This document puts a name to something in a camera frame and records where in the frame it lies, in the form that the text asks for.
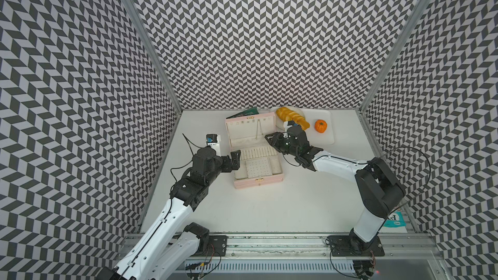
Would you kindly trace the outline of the pink jewelry box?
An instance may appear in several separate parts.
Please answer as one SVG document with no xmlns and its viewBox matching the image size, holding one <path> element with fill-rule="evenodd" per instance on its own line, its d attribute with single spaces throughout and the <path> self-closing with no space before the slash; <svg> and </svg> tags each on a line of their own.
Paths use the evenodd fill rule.
<svg viewBox="0 0 498 280">
<path fill-rule="evenodd" d="M 265 136 L 276 132 L 273 112 L 225 120 L 230 149 L 241 151 L 241 166 L 234 187 L 244 189 L 282 182 L 284 173 L 278 152 Z"/>
</svg>

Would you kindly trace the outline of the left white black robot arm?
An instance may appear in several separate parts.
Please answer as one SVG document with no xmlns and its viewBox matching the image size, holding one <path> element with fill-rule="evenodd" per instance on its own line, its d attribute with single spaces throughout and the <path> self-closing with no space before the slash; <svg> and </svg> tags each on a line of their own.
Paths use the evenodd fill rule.
<svg viewBox="0 0 498 280">
<path fill-rule="evenodd" d="M 209 229 L 188 224 L 174 236 L 206 198 L 209 187 L 220 173 L 236 171 L 241 151 L 220 156 L 210 146 L 198 149 L 191 166 L 173 185 L 169 199 L 151 227 L 114 268 L 104 267 L 97 279 L 167 279 L 187 258 L 208 247 Z"/>
</svg>

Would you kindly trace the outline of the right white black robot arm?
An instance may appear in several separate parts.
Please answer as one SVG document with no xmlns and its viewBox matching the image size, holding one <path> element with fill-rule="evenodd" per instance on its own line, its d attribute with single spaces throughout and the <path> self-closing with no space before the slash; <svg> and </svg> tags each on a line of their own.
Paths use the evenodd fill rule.
<svg viewBox="0 0 498 280">
<path fill-rule="evenodd" d="M 341 244 L 332 238 L 332 250 L 342 248 L 347 254 L 360 256 L 378 246 L 380 229 L 406 195 L 406 187 L 383 159 L 348 159 L 312 146 L 306 132 L 294 122 L 285 132 L 267 134 L 265 139 L 277 152 L 292 155 L 305 169 L 333 174 L 356 184 L 363 212 Z"/>
</svg>

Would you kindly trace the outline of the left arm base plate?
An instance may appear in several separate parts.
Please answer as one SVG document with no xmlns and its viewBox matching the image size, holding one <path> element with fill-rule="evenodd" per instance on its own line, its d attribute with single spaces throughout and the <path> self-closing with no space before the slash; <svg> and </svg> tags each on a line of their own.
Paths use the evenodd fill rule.
<svg viewBox="0 0 498 280">
<path fill-rule="evenodd" d="M 213 254 L 224 257 L 228 246 L 227 235 L 210 235 L 208 238 L 200 240 L 198 250 L 193 254 L 194 257 L 206 256 L 211 257 Z"/>
</svg>

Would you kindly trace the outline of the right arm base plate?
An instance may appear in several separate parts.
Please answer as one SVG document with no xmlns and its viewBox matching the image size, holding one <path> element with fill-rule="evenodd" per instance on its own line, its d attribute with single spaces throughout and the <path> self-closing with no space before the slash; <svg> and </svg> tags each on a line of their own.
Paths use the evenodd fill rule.
<svg viewBox="0 0 498 280">
<path fill-rule="evenodd" d="M 379 237 L 364 242 L 349 235 L 329 235 L 326 238 L 333 257 L 384 257 L 385 251 Z"/>
</svg>

